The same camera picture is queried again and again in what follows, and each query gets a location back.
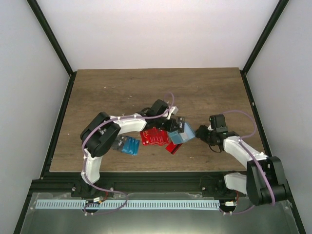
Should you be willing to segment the black VIP credit card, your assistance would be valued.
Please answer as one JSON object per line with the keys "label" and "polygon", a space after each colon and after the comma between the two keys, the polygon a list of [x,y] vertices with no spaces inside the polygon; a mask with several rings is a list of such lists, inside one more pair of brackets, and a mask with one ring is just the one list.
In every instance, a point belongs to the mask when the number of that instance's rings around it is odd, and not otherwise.
{"label": "black VIP credit card", "polygon": [[178,124],[178,132],[183,133],[185,131],[185,117],[177,117],[176,122]]}

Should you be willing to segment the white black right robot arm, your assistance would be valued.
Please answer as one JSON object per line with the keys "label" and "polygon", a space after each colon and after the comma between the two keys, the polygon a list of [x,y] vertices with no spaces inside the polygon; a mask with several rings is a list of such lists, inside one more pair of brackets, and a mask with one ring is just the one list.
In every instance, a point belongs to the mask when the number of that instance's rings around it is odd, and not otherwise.
{"label": "white black right robot arm", "polygon": [[223,114],[210,116],[209,122],[209,126],[199,126],[195,136],[210,147],[217,146],[221,152],[230,154],[246,168],[244,175],[229,173],[217,183],[216,189],[221,196],[228,196],[236,190],[247,195],[255,206],[274,205],[291,196],[284,167],[278,157],[267,156],[248,145],[243,139],[251,135],[239,136],[229,131]]}

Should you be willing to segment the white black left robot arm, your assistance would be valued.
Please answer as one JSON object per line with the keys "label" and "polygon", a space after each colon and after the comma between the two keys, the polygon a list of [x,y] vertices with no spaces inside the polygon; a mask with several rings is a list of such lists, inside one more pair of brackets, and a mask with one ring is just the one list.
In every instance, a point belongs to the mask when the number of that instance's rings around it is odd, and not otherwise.
{"label": "white black left robot arm", "polygon": [[141,132],[152,128],[166,131],[177,130],[176,120],[178,107],[168,105],[163,100],[156,100],[151,107],[142,109],[128,116],[110,116],[100,112],[80,134],[83,152],[81,177],[84,180],[82,190],[87,196],[94,197],[99,193],[100,166],[103,156],[111,149],[119,135],[130,132]]}

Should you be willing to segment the blue card holder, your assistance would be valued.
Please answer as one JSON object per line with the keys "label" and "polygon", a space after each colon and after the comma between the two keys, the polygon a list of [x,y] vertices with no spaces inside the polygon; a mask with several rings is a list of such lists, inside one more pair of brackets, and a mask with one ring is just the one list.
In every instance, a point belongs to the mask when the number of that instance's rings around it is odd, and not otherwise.
{"label": "blue card holder", "polygon": [[175,145],[184,144],[195,138],[195,132],[190,126],[189,122],[185,122],[183,133],[179,133],[178,131],[170,132],[168,133],[168,137]]}

